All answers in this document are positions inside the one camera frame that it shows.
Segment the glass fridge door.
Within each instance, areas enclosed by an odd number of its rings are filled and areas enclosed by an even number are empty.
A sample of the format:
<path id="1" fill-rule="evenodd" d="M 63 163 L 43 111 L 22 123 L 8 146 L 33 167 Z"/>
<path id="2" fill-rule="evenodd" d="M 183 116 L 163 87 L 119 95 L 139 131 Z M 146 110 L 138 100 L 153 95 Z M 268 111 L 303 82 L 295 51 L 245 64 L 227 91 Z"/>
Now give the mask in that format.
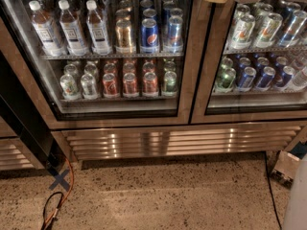
<path id="1" fill-rule="evenodd" d="M 32 25 L 32 0 L 1 0 L 1 14 L 15 43 L 21 48 L 28 64 L 28 73 L 37 82 L 30 96 L 39 113 L 51 129 L 185 125 L 190 119 L 196 79 L 199 72 L 201 51 L 207 31 L 209 10 L 201 0 L 94 0 L 104 15 L 111 52 L 96 53 L 86 24 L 88 0 L 67 0 L 70 9 L 79 16 L 88 45 L 84 56 L 72 55 L 59 23 L 61 10 L 59 0 L 36 0 L 41 7 L 54 16 L 64 40 L 66 54 L 53 57 L 43 51 L 41 41 Z M 178 53 L 164 51 L 164 41 L 171 16 L 183 19 L 182 50 Z M 159 46 L 156 53 L 141 50 L 141 23 L 154 19 L 158 26 Z M 116 22 L 126 19 L 131 22 L 136 52 L 116 52 Z M 177 93 L 164 96 L 164 74 L 177 74 Z M 143 94 L 143 77 L 147 72 L 157 76 L 158 95 Z M 113 73 L 117 77 L 120 95 L 104 96 L 103 75 Z M 139 95 L 125 97 L 123 77 L 133 73 L 137 78 Z M 81 97 L 70 101 L 63 97 L 60 77 L 74 77 Z M 97 83 L 99 97 L 89 100 L 83 96 L 81 77 L 91 74 Z"/>
<path id="2" fill-rule="evenodd" d="M 277 34 L 295 10 L 306 12 L 306 0 L 260 0 L 249 4 L 227 0 L 225 3 L 207 3 L 210 5 L 207 41 L 204 43 L 204 58 L 192 121 L 219 124 L 304 120 L 307 116 L 306 22 L 289 47 L 277 46 Z M 283 17 L 274 42 L 268 48 L 253 48 L 252 43 L 259 27 L 271 12 Z M 231 49 L 233 30 L 238 19 L 246 14 L 255 18 L 250 45 L 241 50 Z M 274 79 L 264 90 L 254 88 L 256 78 L 266 66 L 275 70 L 275 76 L 284 66 L 295 69 L 295 75 L 285 90 L 274 89 Z M 227 67 L 236 71 L 233 88 L 227 93 L 218 92 L 215 81 L 219 72 Z M 237 80 L 246 67 L 254 68 L 256 77 L 250 88 L 240 90 Z"/>

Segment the green can right door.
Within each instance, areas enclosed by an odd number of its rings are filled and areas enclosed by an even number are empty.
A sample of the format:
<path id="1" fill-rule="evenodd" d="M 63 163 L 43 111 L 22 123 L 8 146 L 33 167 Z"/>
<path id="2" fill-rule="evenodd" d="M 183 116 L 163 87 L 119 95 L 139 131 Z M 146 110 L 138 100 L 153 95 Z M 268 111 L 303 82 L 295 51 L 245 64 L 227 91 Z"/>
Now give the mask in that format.
<path id="1" fill-rule="evenodd" d="M 233 82 L 236 79 L 236 71 L 233 68 L 222 69 L 215 81 L 215 88 L 218 92 L 227 93 L 232 90 Z"/>

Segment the steel fridge bottom grille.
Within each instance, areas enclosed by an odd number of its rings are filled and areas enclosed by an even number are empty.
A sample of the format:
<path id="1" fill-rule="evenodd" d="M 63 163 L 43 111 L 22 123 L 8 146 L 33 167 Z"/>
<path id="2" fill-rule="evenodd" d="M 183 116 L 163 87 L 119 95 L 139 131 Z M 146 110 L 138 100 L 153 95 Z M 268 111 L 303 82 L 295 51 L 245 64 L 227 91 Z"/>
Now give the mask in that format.
<path id="1" fill-rule="evenodd" d="M 77 160 L 164 157 L 283 150 L 303 130 L 288 123 L 65 130 L 68 154 Z"/>

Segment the white 7up can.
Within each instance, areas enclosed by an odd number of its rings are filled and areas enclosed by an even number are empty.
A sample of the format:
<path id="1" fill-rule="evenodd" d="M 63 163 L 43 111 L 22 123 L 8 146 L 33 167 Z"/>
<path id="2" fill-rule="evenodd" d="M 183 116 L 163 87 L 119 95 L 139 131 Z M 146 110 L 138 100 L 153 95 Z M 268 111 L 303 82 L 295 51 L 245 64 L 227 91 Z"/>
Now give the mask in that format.
<path id="1" fill-rule="evenodd" d="M 269 13 L 261 23 L 256 37 L 253 40 L 253 48 L 268 48 L 272 46 L 275 35 L 282 25 L 283 17 L 279 13 Z"/>
<path id="2" fill-rule="evenodd" d="M 230 48 L 245 49 L 250 45 L 250 37 L 255 26 L 255 18 L 251 14 L 240 17 L 230 38 Z"/>

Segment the silver blue Pepsi can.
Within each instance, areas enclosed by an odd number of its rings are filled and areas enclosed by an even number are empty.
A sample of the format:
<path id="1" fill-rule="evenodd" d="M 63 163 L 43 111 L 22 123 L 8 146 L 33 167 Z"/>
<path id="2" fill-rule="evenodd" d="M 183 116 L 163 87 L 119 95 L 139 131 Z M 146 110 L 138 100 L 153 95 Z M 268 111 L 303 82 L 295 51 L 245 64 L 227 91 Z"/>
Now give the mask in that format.
<path id="1" fill-rule="evenodd" d="M 168 29 L 164 41 L 164 51 L 178 53 L 182 50 L 183 19 L 180 16 L 171 16 L 168 20 Z"/>

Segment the silver blue can right shelf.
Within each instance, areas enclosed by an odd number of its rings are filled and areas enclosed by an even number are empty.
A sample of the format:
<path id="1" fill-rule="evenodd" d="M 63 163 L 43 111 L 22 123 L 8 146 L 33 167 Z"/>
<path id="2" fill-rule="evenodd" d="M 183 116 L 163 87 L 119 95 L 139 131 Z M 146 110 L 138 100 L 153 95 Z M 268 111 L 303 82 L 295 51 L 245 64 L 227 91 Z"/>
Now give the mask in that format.
<path id="1" fill-rule="evenodd" d="M 278 47 L 289 47 L 307 20 L 307 12 L 295 10 L 278 32 Z"/>

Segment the green silver can lower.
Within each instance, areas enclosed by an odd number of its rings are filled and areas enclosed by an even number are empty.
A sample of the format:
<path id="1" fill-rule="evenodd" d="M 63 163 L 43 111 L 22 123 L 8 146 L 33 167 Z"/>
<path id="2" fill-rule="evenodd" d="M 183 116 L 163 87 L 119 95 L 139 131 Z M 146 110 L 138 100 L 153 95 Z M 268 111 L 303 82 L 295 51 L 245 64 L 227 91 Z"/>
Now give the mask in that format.
<path id="1" fill-rule="evenodd" d="M 164 96 L 174 96 L 177 93 L 177 74 L 168 71 L 164 74 L 162 94 Z"/>

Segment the gold soda can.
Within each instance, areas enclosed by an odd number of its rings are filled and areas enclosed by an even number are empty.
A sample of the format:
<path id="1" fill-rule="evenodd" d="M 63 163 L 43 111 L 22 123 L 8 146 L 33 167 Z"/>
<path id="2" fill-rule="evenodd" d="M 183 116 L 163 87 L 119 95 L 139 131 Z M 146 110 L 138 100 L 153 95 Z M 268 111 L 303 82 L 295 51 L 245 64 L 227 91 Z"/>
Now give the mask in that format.
<path id="1" fill-rule="evenodd" d="M 115 26 L 115 33 L 117 53 L 132 54 L 136 52 L 134 34 L 129 20 L 118 20 Z"/>

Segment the red soda can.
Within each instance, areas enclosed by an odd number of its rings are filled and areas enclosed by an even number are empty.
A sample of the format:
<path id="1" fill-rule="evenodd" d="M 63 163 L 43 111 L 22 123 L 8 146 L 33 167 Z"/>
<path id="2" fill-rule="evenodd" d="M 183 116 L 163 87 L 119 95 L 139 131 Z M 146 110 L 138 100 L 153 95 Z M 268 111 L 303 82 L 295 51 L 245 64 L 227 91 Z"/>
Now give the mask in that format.
<path id="1" fill-rule="evenodd" d="M 137 78 L 133 73 L 126 73 L 123 77 L 123 94 L 125 97 L 137 97 L 139 95 Z"/>
<path id="2" fill-rule="evenodd" d="M 145 96 L 158 95 L 157 76 L 154 72 L 147 72 L 143 77 L 143 94 Z"/>
<path id="3" fill-rule="evenodd" d="M 116 98 L 120 95 L 117 77 L 113 73 L 103 75 L 103 86 L 106 98 Z"/>

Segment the clear tea bottle right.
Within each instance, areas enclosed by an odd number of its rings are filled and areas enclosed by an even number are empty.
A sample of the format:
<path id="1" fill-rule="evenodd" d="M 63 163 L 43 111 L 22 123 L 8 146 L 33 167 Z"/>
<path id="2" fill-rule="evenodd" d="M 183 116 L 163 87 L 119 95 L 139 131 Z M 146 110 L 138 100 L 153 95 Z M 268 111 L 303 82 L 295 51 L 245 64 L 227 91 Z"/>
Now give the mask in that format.
<path id="1" fill-rule="evenodd" d="M 97 54 L 106 55 L 111 52 L 111 42 L 108 36 L 104 15 L 98 9 L 94 0 L 86 2 L 88 10 L 86 24 L 91 36 L 93 47 Z"/>

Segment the clear tea bottle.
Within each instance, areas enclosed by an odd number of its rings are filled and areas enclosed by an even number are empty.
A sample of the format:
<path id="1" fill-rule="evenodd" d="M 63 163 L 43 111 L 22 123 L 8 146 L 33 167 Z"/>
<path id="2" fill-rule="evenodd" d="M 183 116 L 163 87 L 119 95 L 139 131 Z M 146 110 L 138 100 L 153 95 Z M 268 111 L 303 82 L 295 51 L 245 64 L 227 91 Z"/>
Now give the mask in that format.
<path id="1" fill-rule="evenodd" d="M 59 0 L 59 8 L 61 10 L 59 23 L 71 54 L 75 56 L 86 55 L 88 53 L 88 45 L 78 14 L 70 9 L 67 0 Z"/>
<path id="2" fill-rule="evenodd" d="M 36 0 L 30 1 L 29 6 L 32 11 L 32 25 L 45 54 L 53 57 L 65 55 L 64 40 L 54 16 L 44 10 Z"/>
<path id="3" fill-rule="evenodd" d="M 93 47 L 97 54 L 106 55 L 111 52 L 111 42 L 108 36 L 104 15 L 98 9 L 94 0 L 86 2 L 88 10 L 86 24 L 91 36 Z"/>

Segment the clear tea bottle middle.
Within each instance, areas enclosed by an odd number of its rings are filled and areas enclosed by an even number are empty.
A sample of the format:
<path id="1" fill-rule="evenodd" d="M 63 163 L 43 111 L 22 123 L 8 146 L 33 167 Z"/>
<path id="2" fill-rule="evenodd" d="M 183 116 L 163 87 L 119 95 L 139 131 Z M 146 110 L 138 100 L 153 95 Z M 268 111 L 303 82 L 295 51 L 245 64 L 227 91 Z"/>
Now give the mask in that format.
<path id="1" fill-rule="evenodd" d="M 59 0 L 59 8 L 61 10 L 59 23 L 71 54 L 75 56 L 86 55 L 88 53 L 88 45 L 78 14 L 70 9 L 67 0 Z"/>

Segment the white green can lower left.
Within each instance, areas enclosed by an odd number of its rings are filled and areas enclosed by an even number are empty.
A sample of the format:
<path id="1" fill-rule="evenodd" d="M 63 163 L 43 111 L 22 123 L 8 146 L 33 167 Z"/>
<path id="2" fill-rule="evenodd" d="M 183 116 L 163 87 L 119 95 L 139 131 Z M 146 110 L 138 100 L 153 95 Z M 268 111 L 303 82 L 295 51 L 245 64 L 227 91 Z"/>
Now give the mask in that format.
<path id="1" fill-rule="evenodd" d="M 81 92 L 72 75 L 64 74 L 63 76 L 61 76 L 60 86 L 63 90 L 63 97 L 66 100 L 74 101 L 81 97 Z"/>

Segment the clear tea bottle left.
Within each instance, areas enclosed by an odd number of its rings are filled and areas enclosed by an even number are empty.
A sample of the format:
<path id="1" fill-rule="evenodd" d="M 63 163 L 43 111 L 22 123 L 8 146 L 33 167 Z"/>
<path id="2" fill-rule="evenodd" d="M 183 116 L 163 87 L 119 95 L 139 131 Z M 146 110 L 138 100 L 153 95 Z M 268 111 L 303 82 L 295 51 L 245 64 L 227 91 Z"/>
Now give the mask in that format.
<path id="1" fill-rule="evenodd" d="M 36 0 L 30 1 L 29 6 L 32 11 L 32 25 L 45 54 L 53 57 L 65 55 L 64 40 L 54 16 L 44 10 Z"/>

